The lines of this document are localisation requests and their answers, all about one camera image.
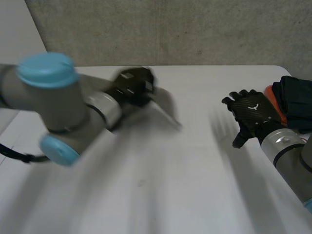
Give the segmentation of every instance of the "orange object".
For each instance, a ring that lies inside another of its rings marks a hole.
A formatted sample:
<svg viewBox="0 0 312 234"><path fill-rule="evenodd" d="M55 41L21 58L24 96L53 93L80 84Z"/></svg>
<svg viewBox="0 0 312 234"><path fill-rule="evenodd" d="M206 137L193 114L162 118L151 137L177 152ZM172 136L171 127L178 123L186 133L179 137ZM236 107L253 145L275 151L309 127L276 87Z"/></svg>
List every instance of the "orange object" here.
<svg viewBox="0 0 312 234"><path fill-rule="evenodd" d="M268 100L270 100L270 102L272 103L276 111L278 112L279 116L281 116L281 123L287 126L287 118L278 106L278 103L273 93L271 85L265 88L264 95L267 97Z"/></svg>

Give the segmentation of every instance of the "table surface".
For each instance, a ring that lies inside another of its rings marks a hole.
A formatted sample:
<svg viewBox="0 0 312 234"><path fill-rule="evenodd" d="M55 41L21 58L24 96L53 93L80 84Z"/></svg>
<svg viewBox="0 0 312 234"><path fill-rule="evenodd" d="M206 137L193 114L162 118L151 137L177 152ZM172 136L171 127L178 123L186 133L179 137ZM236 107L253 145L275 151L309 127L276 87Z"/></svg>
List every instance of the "table surface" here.
<svg viewBox="0 0 312 234"><path fill-rule="evenodd" d="M110 79L120 67L80 67ZM312 215L255 139L232 148L238 125L221 103L289 73L278 66L155 66L172 93L174 128L154 105L103 134L72 168L0 165L1 234L308 234ZM40 153L45 128L20 112L0 142Z"/></svg>

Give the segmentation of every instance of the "blue joint cap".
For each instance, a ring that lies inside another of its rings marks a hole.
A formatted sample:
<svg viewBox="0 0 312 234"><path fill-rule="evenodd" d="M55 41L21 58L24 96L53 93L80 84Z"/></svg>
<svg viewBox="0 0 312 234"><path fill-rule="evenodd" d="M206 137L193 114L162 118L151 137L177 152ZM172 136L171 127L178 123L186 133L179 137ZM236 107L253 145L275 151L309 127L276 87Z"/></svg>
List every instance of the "blue joint cap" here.
<svg viewBox="0 0 312 234"><path fill-rule="evenodd" d="M304 207L312 214L312 198L303 203Z"/></svg>
<svg viewBox="0 0 312 234"><path fill-rule="evenodd" d="M40 149L51 161L63 166L72 166L80 158L72 147L49 134L41 139Z"/></svg>
<svg viewBox="0 0 312 234"><path fill-rule="evenodd" d="M48 52L30 56L17 67L20 80L43 89L59 89L79 80L72 60L61 53Z"/></svg>

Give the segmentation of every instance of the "silver wrist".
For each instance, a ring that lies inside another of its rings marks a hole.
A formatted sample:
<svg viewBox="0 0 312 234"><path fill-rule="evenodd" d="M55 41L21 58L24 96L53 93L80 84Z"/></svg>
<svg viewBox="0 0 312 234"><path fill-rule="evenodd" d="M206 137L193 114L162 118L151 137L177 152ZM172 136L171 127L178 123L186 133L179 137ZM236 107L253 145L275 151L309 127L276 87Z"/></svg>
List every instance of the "silver wrist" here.
<svg viewBox="0 0 312 234"><path fill-rule="evenodd" d="M107 128L110 129L121 118L122 110L118 102L104 92L91 94L87 103L96 107L105 116Z"/></svg>
<svg viewBox="0 0 312 234"><path fill-rule="evenodd" d="M271 163L284 149L305 142L291 129L282 128L268 134L262 141L261 148Z"/></svg>

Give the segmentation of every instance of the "concrete wall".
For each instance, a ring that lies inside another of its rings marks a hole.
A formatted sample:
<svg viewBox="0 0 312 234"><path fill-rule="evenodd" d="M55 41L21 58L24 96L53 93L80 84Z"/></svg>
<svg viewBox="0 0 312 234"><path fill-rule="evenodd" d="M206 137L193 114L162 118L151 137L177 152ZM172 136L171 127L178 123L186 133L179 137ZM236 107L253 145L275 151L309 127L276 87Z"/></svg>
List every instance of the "concrete wall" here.
<svg viewBox="0 0 312 234"><path fill-rule="evenodd" d="M79 66L280 65L312 74L311 0L26 0Z"/></svg>

